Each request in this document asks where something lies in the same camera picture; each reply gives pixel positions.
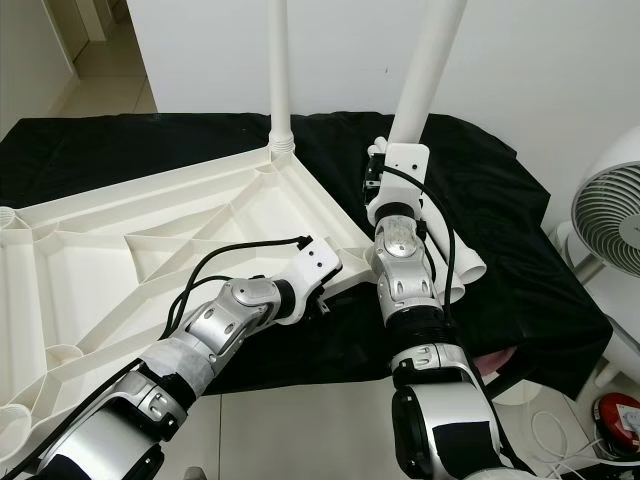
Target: white fan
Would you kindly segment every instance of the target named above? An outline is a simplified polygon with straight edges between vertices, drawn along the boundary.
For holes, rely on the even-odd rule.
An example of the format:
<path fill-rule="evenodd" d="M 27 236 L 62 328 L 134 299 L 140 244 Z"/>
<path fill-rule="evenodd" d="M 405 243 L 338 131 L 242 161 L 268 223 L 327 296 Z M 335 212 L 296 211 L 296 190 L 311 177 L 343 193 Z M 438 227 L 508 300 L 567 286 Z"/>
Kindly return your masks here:
<path fill-rule="evenodd" d="M 605 266 L 640 277 L 640 126 L 621 137 L 591 167 L 574 197 L 571 214 L 573 229 L 589 250 L 574 267 L 583 285 Z M 569 222 L 560 225 L 553 240 L 573 266 L 571 230 Z M 640 383 L 640 330 L 634 320 L 610 318 L 614 335 L 604 356 L 611 363 L 596 378 L 598 386 L 620 371 Z"/>

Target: tiled floor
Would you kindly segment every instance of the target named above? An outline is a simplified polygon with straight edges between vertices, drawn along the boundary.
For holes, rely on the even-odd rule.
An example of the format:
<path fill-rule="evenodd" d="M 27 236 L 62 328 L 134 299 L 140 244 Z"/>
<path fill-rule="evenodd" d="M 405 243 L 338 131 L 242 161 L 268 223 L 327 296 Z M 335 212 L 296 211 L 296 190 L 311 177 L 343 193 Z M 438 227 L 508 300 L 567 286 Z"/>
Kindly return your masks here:
<path fill-rule="evenodd" d="M 89 44 L 76 68 L 81 84 L 61 116 L 157 111 L 131 24 L 118 25 L 107 43 Z M 611 388 L 620 389 L 618 383 Z M 588 386 L 575 403 L 543 388 L 526 406 L 498 405 L 497 411 L 517 453 L 546 476 L 550 468 L 543 461 L 553 457 L 534 440 L 533 415 L 543 410 L 554 414 L 567 431 L 566 450 L 574 452 L 589 441 L 580 423 L 585 431 L 592 429 L 589 410 L 598 394 Z M 186 467 L 197 465 L 209 480 L 404 479 L 394 454 L 392 395 L 393 385 L 386 379 L 201 399 L 186 425 L 163 446 L 166 460 L 156 478 L 180 480 Z M 557 425 L 548 416 L 538 423 L 541 440 L 561 450 Z M 578 468 L 585 460 L 568 464 Z"/>

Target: white pole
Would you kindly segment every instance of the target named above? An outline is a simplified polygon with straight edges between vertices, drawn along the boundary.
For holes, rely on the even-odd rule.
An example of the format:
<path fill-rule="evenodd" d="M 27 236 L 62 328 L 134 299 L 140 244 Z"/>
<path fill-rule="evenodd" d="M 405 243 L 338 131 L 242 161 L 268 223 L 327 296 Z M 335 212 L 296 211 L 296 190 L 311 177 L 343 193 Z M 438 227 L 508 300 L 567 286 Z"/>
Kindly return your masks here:
<path fill-rule="evenodd" d="M 271 132 L 269 150 L 291 153 L 294 149 L 289 111 L 287 0 L 267 0 L 269 17 L 269 83 Z"/>
<path fill-rule="evenodd" d="M 418 143 L 467 0 L 427 0 L 389 143 Z"/>

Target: black fabric cover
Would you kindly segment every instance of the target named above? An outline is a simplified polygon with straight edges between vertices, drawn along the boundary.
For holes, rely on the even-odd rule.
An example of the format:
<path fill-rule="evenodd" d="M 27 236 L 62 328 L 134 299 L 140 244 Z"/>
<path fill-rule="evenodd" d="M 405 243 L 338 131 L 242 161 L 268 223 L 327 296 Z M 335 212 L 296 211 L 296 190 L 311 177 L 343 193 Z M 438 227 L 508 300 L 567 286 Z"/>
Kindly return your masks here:
<path fill-rule="evenodd" d="M 341 112 L 292 121 L 298 158 L 369 235 L 366 149 L 388 134 L 392 120 Z M 0 143 L 0 204 L 26 207 L 259 148 L 268 131 L 268 117 L 256 114 L 21 120 Z M 421 141 L 431 149 L 430 186 L 488 265 L 452 309 L 471 354 L 518 346 L 506 369 L 532 370 L 529 379 L 575 398 L 611 328 L 539 228 L 548 193 L 512 148 L 470 123 L 431 115 Z M 328 304 L 329 318 L 249 339 L 209 391 L 388 375 L 373 286 L 357 286 Z"/>

